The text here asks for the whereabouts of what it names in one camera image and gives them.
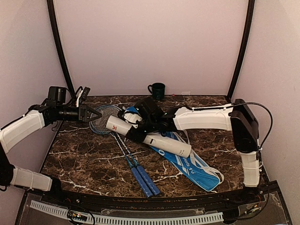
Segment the brown marble surface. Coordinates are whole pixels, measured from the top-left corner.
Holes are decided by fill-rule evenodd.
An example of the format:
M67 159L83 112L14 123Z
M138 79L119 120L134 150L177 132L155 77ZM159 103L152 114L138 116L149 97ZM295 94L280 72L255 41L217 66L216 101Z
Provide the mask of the brown marble surface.
M128 107L144 97L89 97L86 103L92 108L106 104ZM179 105L200 107L226 103L222 96L166 96L158 104L167 109ZM225 181L214 191L220 193L242 188L243 170L232 133L199 129L189 130L188 134L194 151L225 176ZM160 197L211 193L193 184L149 146L131 141L126 141L126 144L161 190ZM93 133L88 123L63 123L42 172L58 177L64 190L94 195L144 197L114 138Z

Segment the black cable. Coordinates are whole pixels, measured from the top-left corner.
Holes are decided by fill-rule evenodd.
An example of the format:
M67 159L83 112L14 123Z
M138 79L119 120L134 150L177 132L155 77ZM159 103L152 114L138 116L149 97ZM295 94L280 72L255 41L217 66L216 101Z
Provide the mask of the black cable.
M260 144L260 148L262 148L262 147L263 147L263 144L265 143L266 139L268 138L268 136L269 136L269 134L270 134L270 132L271 132L271 130L272 130L272 127L273 127L273 116L272 116L272 113L270 112L270 110L269 110L267 107L265 107L264 105L262 105L262 104L260 104L260 103L256 103L256 102L239 103L239 104L236 104L236 105L231 105L231 106L229 106L229 107L227 107L227 108L233 108L233 107L237 107L237 106L241 106L241 105L258 105L258 106L264 108L264 109L268 112L268 114L269 114L269 116L270 116L270 119L271 119L271 122L270 122L270 128L269 128L269 130L268 130L266 136L264 137L262 143Z
M80 86L80 87L77 89L77 91L75 92L75 96L77 96L79 90L83 90L83 87ZM66 106L72 105L75 101L76 101L76 98L72 98L72 95L71 95L71 99L70 99L70 101L66 104Z
M267 201L266 201L266 203L264 204L264 206L259 210L259 212L258 213L256 213L255 215L253 215L252 217L248 217L248 218L242 218L243 216L246 216L247 214L247 212L249 212L249 211L251 211L251 210L253 210L253 209L249 209L249 210L247 210L247 211L245 211L243 214L241 214L241 215L239 215L238 217L234 217L234 218L223 218L225 221L231 221L231 220L247 220L247 219L252 219L252 218L254 218L254 217L256 217L256 216L258 216L265 208L266 208L266 206L267 206L267 204L268 204L268 202L269 202L269 198L270 198L270 186L269 186L269 181L268 181L268 179L266 179L266 182L267 182L267 186L268 186L268 195L267 195Z
M2 188L0 188L0 191L6 191L8 189L8 187L7 186L5 186L5 188L4 189L2 189Z
M55 199L55 198L53 198L53 197L50 197L50 196L47 196L47 197L49 197L49 198L51 198L51 199L53 199L53 200L55 200L55 201L57 201L57 202L59 202L59 203L62 203L62 204L66 204L66 203L67 203L68 205L70 205L69 211L71 211L71 206L73 206L73 207L78 207L78 208L84 210L85 212L87 212L87 213L89 213L89 214L91 215L91 217L93 218L93 225L95 225L96 220L95 220L94 215L93 215L89 210L87 210L86 208L81 207L81 206L79 206L79 205L74 205L74 204L72 204L71 202L62 202L62 201L57 200L57 199Z
M1 127L0 130L3 130L4 128L8 127L9 125L13 124L14 122L16 122L16 121L22 119L22 118L23 118L24 116L26 116L29 112L30 112L30 110L28 110L23 116L20 116L19 118L17 118L17 119L15 119L15 120L11 121L11 122L8 123L7 125Z
M51 130L52 130L53 132L57 132L58 130L54 130L57 126L58 126L58 121L56 121L56 125L55 125L54 127L52 127Z

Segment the cable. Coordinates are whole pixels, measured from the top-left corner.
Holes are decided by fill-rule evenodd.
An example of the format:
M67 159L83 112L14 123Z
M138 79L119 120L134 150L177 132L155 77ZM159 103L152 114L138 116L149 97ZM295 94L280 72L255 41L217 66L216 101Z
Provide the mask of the cable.
M83 87L80 86L80 87L77 89L77 91L75 92L75 96L77 96L79 90L83 90ZM71 105L74 101L76 101L76 99L72 98L72 95L71 95L71 99L68 101L68 103L66 104L66 106Z
M55 201L57 201L57 202L59 202L59 203L66 204L66 202L62 202L62 201L57 200L57 199L55 199L55 198L53 198L53 197L50 197L50 196L47 196L47 197L49 197L49 198L51 198L51 199L53 199L53 200L55 200ZM67 204L70 205L69 211L71 211L71 206L73 206L73 207L78 207L78 208L84 210L85 212L89 213L89 214L91 215L91 217L93 218L93 225L96 224L95 217L94 217L94 215L93 215L89 210L87 210L86 208L81 207L81 206L79 206L79 205L74 205L74 204L72 204L72 203L71 203L71 200L70 200L69 198L66 198L65 200L68 200L68 201L69 201L69 203L67 202Z
M53 132L57 132L58 130L54 130L57 126L58 126L58 121L56 121L56 125L55 125L54 127L52 127L51 130L52 130Z
M224 221L231 221L231 220L247 220L247 219L252 219L252 218L258 216L258 215L266 208L266 206L267 206L267 204L268 204L268 202L269 202L269 198L270 198L270 185L269 185L268 179L266 179L266 182L267 182L267 186L268 186L267 201L266 201L266 203L264 204L264 206L261 208L261 210L260 210L258 213L256 213L256 214L253 215L252 217L242 218L243 216L248 215L248 212L250 212L250 211L252 211L252 210L255 209L255 208L250 208L250 209L248 209L247 211L245 211L243 214L239 215L238 217L234 217L234 218L225 218L225 217L224 217L224 218L223 218Z
M252 218L254 218L254 217L256 217L256 216L258 216L265 208L266 208L266 206L267 206L267 204L268 204L268 202L269 202L269 199L270 199L270 186L269 186L269 181L268 181L268 179L266 180L267 181L267 185L268 185L268 197L267 197L267 201L266 201L266 203L264 204L264 206L261 208L261 210L258 212L258 213L256 213L254 216L252 216L252 217L249 217L249 218L238 218L238 220L246 220L246 219L252 219Z
M2 188L0 188L0 191L6 191L8 189L8 187L7 186L5 186L5 188L4 189L2 189Z
M124 112L123 114L122 114L122 118L124 118L124 116L125 116L125 114L128 114L128 113L130 113L130 114L136 114L136 115L140 115L139 113L137 113L137 112L132 112L132 111L126 111L126 112ZM126 120L126 122L128 122L128 123L130 123L130 124L132 124L132 125L139 125L139 123L137 122L137 123L133 123L133 122L130 122L130 121L128 121L128 120Z
M256 102L239 103L239 104L236 104L236 105L229 106L227 108L233 108L233 107L237 107L237 106L241 106L241 105L258 105L258 106L264 108L268 112L268 114L270 116L270 119L271 119L270 128L269 128L266 136L264 137L264 139L263 139L263 141L262 141L262 143L260 145L260 148L262 148L263 144L265 143L266 139L268 138L268 136L269 136L269 134L270 134L270 132L272 130L272 127L273 127L273 116L272 116L272 113L270 112L270 110L267 107L265 107L264 105L262 105L260 103L256 103Z
M15 120L13 120L13 121L11 121L11 122L9 122L7 125L1 127L0 130L3 130L4 128L8 127L8 126L11 125L12 123L14 123L14 122L16 122L16 121L22 119L22 118L25 117L29 112L30 112L30 110L28 110L23 116L20 116L19 118L15 119Z

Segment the racket strings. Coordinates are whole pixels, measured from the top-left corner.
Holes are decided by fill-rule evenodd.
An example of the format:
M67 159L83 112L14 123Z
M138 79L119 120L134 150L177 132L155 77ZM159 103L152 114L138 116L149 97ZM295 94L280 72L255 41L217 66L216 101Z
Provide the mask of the racket strings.
M106 128L107 121L110 116L118 116L118 112L121 110L119 107L114 105L102 105L95 109L97 112L102 114L102 117L90 122L90 128L96 134L109 134L111 130ZM91 118L96 117L97 115L92 113Z

